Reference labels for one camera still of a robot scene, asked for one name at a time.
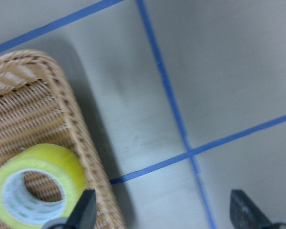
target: gray surface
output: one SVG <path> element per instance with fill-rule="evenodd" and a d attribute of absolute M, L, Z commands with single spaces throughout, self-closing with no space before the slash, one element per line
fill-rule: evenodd
<path fill-rule="evenodd" d="M 96 1 L 49 2 L 0 1 L 0 43 Z M 286 0 L 146 2 L 193 147 L 286 114 Z M 110 178 L 184 152 L 133 0 L 22 48 L 58 60 Z M 198 162 L 219 229 L 232 228 L 232 188 L 286 220 L 286 124 Z M 188 161 L 114 191 L 131 229 L 207 228 Z"/>

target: wicker basket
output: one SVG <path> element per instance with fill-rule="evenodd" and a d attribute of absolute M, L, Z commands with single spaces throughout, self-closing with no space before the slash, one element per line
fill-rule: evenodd
<path fill-rule="evenodd" d="M 67 147 L 80 157 L 87 188 L 96 189 L 96 229 L 125 228 L 80 109 L 56 61 L 36 50 L 0 56 L 0 167 L 22 149 L 39 143 Z M 27 173 L 25 183 L 42 200 L 60 198 L 48 177 Z M 7 228 L 0 222 L 0 229 Z"/>

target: black object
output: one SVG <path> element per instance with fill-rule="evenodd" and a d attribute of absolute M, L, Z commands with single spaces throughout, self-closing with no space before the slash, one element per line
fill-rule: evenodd
<path fill-rule="evenodd" d="M 285 223 L 272 224 L 242 190 L 232 190 L 230 220 L 235 229 L 286 229 Z"/>
<path fill-rule="evenodd" d="M 47 222 L 42 229 L 93 229 L 96 222 L 95 190 L 84 190 L 69 218 Z"/>

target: tape roll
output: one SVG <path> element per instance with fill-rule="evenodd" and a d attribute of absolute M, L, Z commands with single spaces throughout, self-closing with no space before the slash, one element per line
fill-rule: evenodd
<path fill-rule="evenodd" d="M 54 180 L 61 200 L 45 202 L 25 187 L 23 173 L 36 171 Z M 0 220 L 13 229 L 40 229 L 47 221 L 68 217 L 86 179 L 78 157 L 62 146 L 39 144 L 25 149 L 0 169 Z"/>

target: blue grid line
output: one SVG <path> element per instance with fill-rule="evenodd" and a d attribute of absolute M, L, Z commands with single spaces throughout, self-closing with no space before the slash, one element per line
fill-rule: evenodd
<path fill-rule="evenodd" d="M 178 125 L 179 133 L 181 135 L 181 138 L 182 138 L 182 141 L 183 141 L 183 144 L 184 144 L 186 151 L 189 152 L 191 150 L 191 147 L 190 147 L 190 144 L 188 141 L 188 135 L 186 132 L 186 128 L 184 126 L 184 123 L 183 123 L 183 120 L 182 120 L 182 117 L 181 117 L 181 114 L 180 114 L 180 111 L 179 111 L 179 108 L 178 108 L 178 105 L 177 105 L 177 102 L 176 102 L 176 99 L 175 99 L 175 96 L 173 93 L 173 89 L 172 89 L 172 86 L 171 86 L 171 83 L 170 83 L 170 80 L 169 80 L 169 77 L 168 77 L 168 74 L 167 74 L 167 71 L 166 71 L 166 68 L 164 65 L 164 61 L 163 61 L 161 53 L 160 53 L 159 46 L 157 44 L 157 40 L 156 40 L 154 31 L 152 28 L 150 18 L 148 16 L 148 13 L 146 10 L 144 0 L 136 0 L 136 3 L 138 5 L 138 9 L 139 9 L 139 12 L 140 12 L 140 15 L 141 15 L 144 27 L 145 27 L 145 31 L 147 33 L 147 37 L 148 37 L 150 46 L 151 46 L 152 51 L 153 51 L 154 58 L 156 60 L 158 70 L 159 70 L 160 75 L 162 77 L 162 82 L 163 82 L 163 85 L 164 85 L 164 88 L 166 91 L 167 98 L 169 100 L 172 112 L 174 114 L 175 121 Z M 195 181 L 196 181 L 196 184 L 197 184 L 198 189 L 199 189 L 199 194 L 200 194 L 200 197 L 202 199 L 202 203 L 204 206 L 204 210 L 206 213 L 206 217 L 207 217 L 209 226 L 211 229 L 215 229 L 216 226 L 215 226 L 215 222 L 214 222 L 214 219 L 212 216 L 212 211 L 211 211 L 210 205 L 208 203 L 208 200 L 206 197 L 206 192 L 205 192 L 205 189 L 204 189 L 203 184 L 201 182 L 201 178 L 199 176 L 198 164 L 196 162 L 196 159 L 193 157 L 190 157 L 190 161 L 191 161 L 192 168 L 194 170 Z"/>
<path fill-rule="evenodd" d="M 102 0 L 100 2 L 97 2 L 91 6 L 88 6 L 86 8 L 83 8 L 79 11 L 76 11 L 74 13 L 71 13 L 63 18 L 59 18 L 45 26 L 39 27 L 37 29 L 34 29 L 30 32 L 27 32 L 23 35 L 20 35 L 18 37 L 15 37 L 9 41 L 6 41 L 2 44 L 0 44 L 0 53 L 4 52 L 8 49 L 11 49 L 17 45 L 23 44 L 25 42 L 28 42 L 30 40 L 33 40 L 37 37 L 40 37 L 46 33 L 49 33 L 53 30 L 59 29 L 62 26 L 65 26 L 67 24 L 70 24 L 74 21 L 77 21 L 79 19 L 82 19 L 84 17 L 87 17 L 91 14 L 94 14 L 96 12 L 99 12 L 103 9 L 106 9 L 112 5 L 115 5 L 123 0 Z"/>
<path fill-rule="evenodd" d="M 111 184 L 115 185 L 115 184 L 123 183 L 123 182 L 128 181 L 128 180 L 132 180 L 134 178 L 137 178 L 137 177 L 143 176 L 145 174 L 151 173 L 153 171 L 156 171 L 156 170 L 158 170 L 160 168 L 164 168 L 166 166 L 169 166 L 169 165 L 172 165 L 174 163 L 180 162 L 180 161 L 182 161 L 184 159 L 191 158 L 191 157 L 193 157 L 193 156 L 195 156 L 197 154 L 200 154 L 202 152 L 205 152 L 207 150 L 210 150 L 210 149 L 222 146 L 222 145 L 227 144 L 229 142 L 232 142 L 232 141 L 235 141 L 237 139 L 240 139 L 240 138 L 246 137 L 248 135 L 254 134 L 254 133 L 258 132 L 258 131 L 262 131 L 262 130 L 268 129 L 268 128 L 276 126 L 278 124 L 282 124 L 284 122 L 286 122 L 286 115 L 281 116 L 281 117 L 276 118 L 276 119 L 273 119 L 273 120 L 270 120 L 268 122 L 265 122 L 265 123 L 253 126 L 251 128 L 248 128 L 248 129 L 243 130 L 241 132 L 229 135 L 227 137 L 220 138 L 220 139 L 217 139 L 215 141 L 209 142 L 209 143 L 207 143 L 205 145 L 202 145 L 202 146 L 199 146 L 197 148 L 194 148 L 194 149 L 190 150 L 189 152 L 185 152 L 185 153 L 179 154 L 179 155 L 171 157 L 171 158 L 169 158 L 167 160 L 158 162 L 158 163 L 156 163 L 154 165 L 145 167 L 145 168 L 143 168 L 141 170 L 138 170 L 138 171 L 126 174 L 124 176 L 121 176 L 121 177 L 118 177 L 118 178 L 115 178 L 115 179 L 112 179 L 112 180 L 110 180 L 110 182 L 111 182 Z"/>

